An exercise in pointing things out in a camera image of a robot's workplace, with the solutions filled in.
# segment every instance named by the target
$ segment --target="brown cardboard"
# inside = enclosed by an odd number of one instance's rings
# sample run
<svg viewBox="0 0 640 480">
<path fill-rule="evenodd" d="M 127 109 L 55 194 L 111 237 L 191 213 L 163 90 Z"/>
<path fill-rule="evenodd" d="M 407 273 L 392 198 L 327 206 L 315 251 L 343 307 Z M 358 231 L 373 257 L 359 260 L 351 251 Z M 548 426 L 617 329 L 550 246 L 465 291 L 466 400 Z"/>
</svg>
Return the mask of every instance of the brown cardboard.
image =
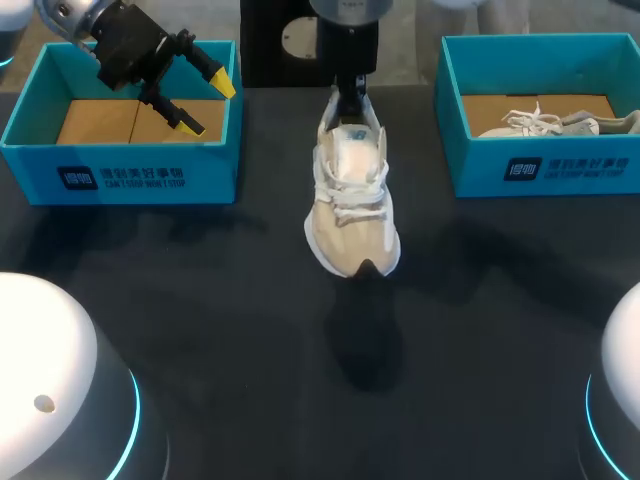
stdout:
<svg viewBox="0 0 640 480">
<path fill-rule="evenodd" d="M 179 132 L 149 105 L 140 105 L 131 135 L 131 143 L 193 143 L 219 142 L 222 139 L 225 102 L 222 100 L 173 100 L 202 125 L 206 131 L 200 137 Z"/>
<path fill-rule="evenodd" d="M 473 137 L 494 128 L 507 127 L 502 118 L 511 110 L 533 113 L 536 102 L 540 103 L 542 113 L 560 118 L 581 110 L 597 117 L 615 117 L 605 95 L 465 95 L 462 102 Z"/>
<path fill-rule="evenodd" d="M 471 136 L 479 137 L 494 128 L 507 127 L 502 121 L 511 110 L 533 112 L 536 96 L 465 95 L 462 97 Z"/>
<path fill-rule="evenodd" d="M 615 117 L 605 95 L 540 95 L 538 100 L 543 113 L 551 113 L 560 118 L 581 110 L 586 110 L 596 117 Z"/>
<path fill-rule="evenodd" d="M 129 143 L 137 100 L 73 100 L 58 145 Z"/>
</svg>

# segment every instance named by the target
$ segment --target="shoe sole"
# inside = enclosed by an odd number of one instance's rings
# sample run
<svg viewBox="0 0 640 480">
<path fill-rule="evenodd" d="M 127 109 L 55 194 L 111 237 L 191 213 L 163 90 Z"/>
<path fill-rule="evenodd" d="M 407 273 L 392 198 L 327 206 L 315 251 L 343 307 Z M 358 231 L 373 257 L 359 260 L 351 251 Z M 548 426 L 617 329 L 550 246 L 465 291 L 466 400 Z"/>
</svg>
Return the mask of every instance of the shoe sole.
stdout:
<svg viewBox="0 0 640 480">
<path fill-rule="evenodd" d="M 309 212 L 309 215 L 304 221 L 304 234 L 307 237 L 307 243 L 309 244 L 309 248 L 311 248 L 311 252 L 313 252 L 318 262 L 320 262 L 320 265 L 322 265 L 324 269 L 327 270 L 329 273 L 332 273 L 338 277 L 347 278 L 347 275 L 340 273 L 338 270 L 335 269 L 333 265 L 331 265 L 331 262 L 329 262 L 327 257 L 325 257 L 324 254 L 322 253 L 322 250 L 320 250 L 320 247 L 318 247 L 318 244 L 316 243 L 316 239 L 313 236 L 313 231 L 311 228 L 312 217 L 313 217 L 313 210 Z M 402 249 L 400 247 L 400 236 L 398 235 L 398 232 L 396 232 L 396 242 L 398 243 L 396 258 L 394 259 L 393 264 L 389 267 L 389 270 L 387 272 L 380 272 L 380 274 L 383 277 L 386 277 L 387 275 L 391 274 L 398 266 L 398 263 L 400 263 Z"/>
</svg>

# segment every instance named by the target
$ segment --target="shoelace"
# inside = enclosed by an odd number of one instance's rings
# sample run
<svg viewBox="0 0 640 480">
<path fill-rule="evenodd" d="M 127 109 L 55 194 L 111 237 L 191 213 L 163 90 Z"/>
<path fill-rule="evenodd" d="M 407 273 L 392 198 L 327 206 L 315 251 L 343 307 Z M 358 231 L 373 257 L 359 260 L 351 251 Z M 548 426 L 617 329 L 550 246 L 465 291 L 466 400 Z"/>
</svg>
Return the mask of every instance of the shoelace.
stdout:
<svg viewBox="0 0 640 480">
<path fill-rule="evenodd" d="M 537 137 L 543 137 L 550 131 L 562 133 L 562 121 L 557 115 L 541 113 L 540 103 L 536 102 L 536 111 L 521 112 L 519 110 L 511 110 L 502 121 L 507 121 L 509 126 L 513 128 L 528 128 L 529 131 Z"/>
<path fill-rule="evenodd" d="M 325 193 L 334 205 L 334 212 L 338 219 L 349 218 L 373 218 L 387 213 L 384 205 L 372 208 L 381 203 L 385 196 L 384 184 L 389 173 L 389 165 L 384 163 L 382 171 L 379 172 L 371 182 L 348 182 L 336 178 L 331 171 L 329 162 L 322 156 L 320 159 L 322 171 L 331 180 L 334 188 L 326 184 L 316 184 L 316 188 Z"/>
</svg>

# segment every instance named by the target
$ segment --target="gray floor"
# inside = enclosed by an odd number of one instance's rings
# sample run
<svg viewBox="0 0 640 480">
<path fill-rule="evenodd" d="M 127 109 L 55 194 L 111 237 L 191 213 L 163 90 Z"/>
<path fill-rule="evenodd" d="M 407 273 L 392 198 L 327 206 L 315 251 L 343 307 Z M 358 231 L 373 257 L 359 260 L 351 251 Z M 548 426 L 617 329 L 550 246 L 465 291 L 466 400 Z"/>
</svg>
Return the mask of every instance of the gray floor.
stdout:
<svg viewBox="0 0 640 480">
<path fill-rule="evenodd" d="M 136 3 L 169 31 L 187 27 L 201 39 L 239 37 L 239 0 L 137 0 Z M 640 14 L 612 5 L 608 0 L 532 0 L 532 4 L 532 32 L 630 32 L 640 41 Z M 372 84 L 418 82 L 414 10 L 415 0 L 396 0 L 393 11 L 383 20 L 378 72 L 372 76 Z M 470 33 L 474 32 L 474 23 L 471 14 Z M 57 38 L 34 16 L 0 91 L 20 90 L 43 43 L 50 41 Z"/>
</svg>

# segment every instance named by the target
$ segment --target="logo on box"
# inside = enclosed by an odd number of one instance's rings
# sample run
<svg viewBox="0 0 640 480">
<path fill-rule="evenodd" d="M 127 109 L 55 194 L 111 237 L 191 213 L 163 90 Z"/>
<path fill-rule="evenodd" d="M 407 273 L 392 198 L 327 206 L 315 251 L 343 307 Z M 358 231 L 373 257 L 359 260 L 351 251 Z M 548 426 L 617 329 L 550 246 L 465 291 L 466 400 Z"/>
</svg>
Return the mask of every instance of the logo on box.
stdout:
<svg viewBox="0 0 640 480">
<path fill-rule="evenodd" d="M 58 167 L 58 175 L 67 190 L 97 190 L 98 184 L 89 167 Z"/>
<path fill-rule="evenodd" d="M 504 174 L 505 182 L 524 182 L 535 180 L 542 164 L 542 158 L 512 158 Z"/>
</svg>

